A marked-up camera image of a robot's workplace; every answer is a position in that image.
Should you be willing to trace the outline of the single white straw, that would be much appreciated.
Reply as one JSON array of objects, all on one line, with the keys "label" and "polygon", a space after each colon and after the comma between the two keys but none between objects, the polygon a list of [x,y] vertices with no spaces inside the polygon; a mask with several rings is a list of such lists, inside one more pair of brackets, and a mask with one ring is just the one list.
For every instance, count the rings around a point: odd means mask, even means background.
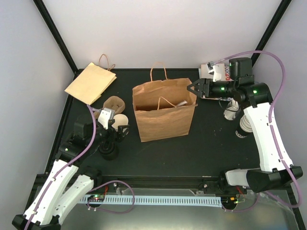
[{"label": "single white straw", "polygon": [[187,102],[186,100],[184,100],[184,101],[178,103],[178,104],[176,105],[176,107],[185,106],[185,105],[187,105],[187,104],[188,104],[188,102]]}]

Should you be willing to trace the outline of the brown kraft paper bag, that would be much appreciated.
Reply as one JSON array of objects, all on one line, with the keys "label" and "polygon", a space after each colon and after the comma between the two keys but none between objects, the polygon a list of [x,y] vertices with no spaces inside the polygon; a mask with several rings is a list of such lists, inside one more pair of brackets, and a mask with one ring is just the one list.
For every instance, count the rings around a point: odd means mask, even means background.
[{"label": "brown kraft paper bag", "polygon": [[[153,80],[132,89],[132,103],[141,142],[189,134],[197,96],[187,90],[188,78]],[[187,105],[176,107],[186,100]]]}]

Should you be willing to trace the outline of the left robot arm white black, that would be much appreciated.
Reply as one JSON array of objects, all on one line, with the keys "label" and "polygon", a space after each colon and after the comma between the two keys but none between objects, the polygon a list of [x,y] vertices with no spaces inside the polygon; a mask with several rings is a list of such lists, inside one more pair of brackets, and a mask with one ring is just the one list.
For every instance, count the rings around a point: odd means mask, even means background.
[{"label": "left robot arm white black", "polygon": [[60,146],[39,194],[23,214],[14,217],[12,225],[18,230],[59,230],[77,202],[88,192],[98,191],[103,186],[101,172],[86,167],[73,185],[66,187],[82,162],[95,152],[107,160],[114,159],[118,153],[116,143],[128,132],[126,117],[107,115],[106,111],[102,111],[98,119],[78,117],[72,133]]}]

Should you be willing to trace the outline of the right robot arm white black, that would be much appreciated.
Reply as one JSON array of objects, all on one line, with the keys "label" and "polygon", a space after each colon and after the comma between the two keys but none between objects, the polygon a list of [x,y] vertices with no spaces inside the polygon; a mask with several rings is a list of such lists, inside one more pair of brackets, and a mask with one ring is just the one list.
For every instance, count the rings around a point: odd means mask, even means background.
[{"label": "right robot arm white black", "polygon": [[229,97],[244,114],[236,135],[245,138],[254,135],[260,159],[256,169],[233,169],[220,174],[219,190],[230,193],[235,186],[244,186],[253,192],[264,192],[292,183],[303,176],[288,156],[279,133],[274,114],[273,98],[265,83],[255,83],[252,60],[248,57],[229,60],[230,81],[199,79],[187,90],[200,98]]}]

